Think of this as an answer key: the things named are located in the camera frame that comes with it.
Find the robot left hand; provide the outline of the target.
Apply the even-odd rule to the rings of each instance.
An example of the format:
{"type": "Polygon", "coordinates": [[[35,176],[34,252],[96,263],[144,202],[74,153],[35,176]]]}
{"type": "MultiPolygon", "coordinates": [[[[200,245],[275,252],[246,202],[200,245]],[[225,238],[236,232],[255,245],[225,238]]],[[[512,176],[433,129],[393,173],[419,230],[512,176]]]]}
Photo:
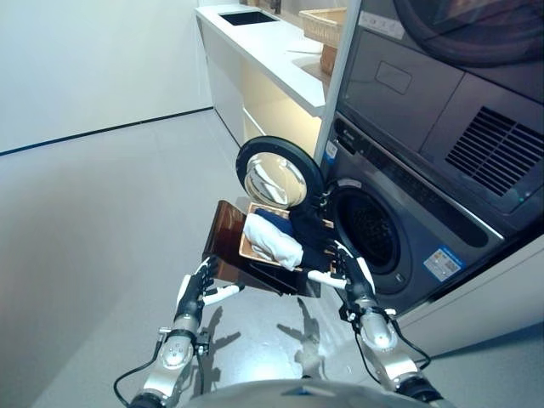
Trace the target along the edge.
{"type": "Polygon", "coordinates": [[[218,258],[211,256],[205,258],[193,274],[184,276],[178,290],[175,320],[184,315],[200,320],[204,307],[224,301],[245,289],[246,285],[241,281],[210,289],[217,271],[218,258]]]}

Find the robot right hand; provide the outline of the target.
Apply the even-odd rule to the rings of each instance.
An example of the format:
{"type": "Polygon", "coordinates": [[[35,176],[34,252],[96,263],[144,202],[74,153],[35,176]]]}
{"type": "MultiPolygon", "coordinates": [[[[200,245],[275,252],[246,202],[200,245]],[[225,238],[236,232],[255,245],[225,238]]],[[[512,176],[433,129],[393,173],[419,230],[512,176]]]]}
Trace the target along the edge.
{"type": "Polygon", "coordinates": [[[307,277],[345,291],[349,304],[377,305],[376,290],[366,261],[362,257],[355,257],[340,241],[332,241],[328,248],[334,255],[335,272],[310,269],[306,272],[307,277]]]}

